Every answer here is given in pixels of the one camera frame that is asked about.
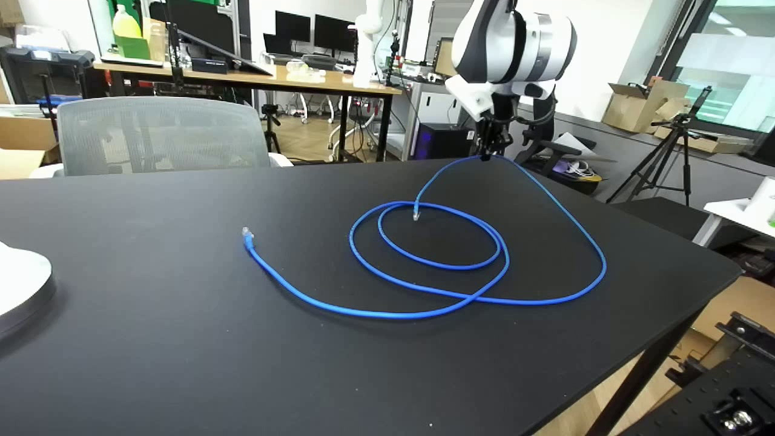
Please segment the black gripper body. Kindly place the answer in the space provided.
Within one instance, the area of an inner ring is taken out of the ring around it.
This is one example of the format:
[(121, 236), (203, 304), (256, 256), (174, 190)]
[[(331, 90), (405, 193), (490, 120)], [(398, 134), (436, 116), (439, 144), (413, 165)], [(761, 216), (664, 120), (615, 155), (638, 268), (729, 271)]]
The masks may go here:
[(491, 91), (474, 120), (478, 143), (483, 150), (506, 150), (514, 143), (512, 120), (515, 119), (518, 98)]

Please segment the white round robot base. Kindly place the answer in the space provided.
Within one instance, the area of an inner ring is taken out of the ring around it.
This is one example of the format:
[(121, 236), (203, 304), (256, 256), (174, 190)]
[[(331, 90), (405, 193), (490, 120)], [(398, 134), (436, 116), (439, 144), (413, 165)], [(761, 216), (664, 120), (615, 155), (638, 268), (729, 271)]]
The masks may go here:
[(0, 317), (13, 317), (52, 296), (52, 260), (34, 248), (0, 242)]

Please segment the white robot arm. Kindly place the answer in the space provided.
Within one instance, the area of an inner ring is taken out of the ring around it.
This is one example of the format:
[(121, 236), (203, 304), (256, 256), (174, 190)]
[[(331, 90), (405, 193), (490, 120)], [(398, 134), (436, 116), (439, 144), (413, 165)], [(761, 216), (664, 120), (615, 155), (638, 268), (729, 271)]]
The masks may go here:
[(522, 11), (518, 0), (472, 0), (453, 35), (445, 90), (474, 120), (483, 156), (512, 143), (515, 104), (528, 97), (548, 114), (577, 51), (577, 29), (562, 15)]

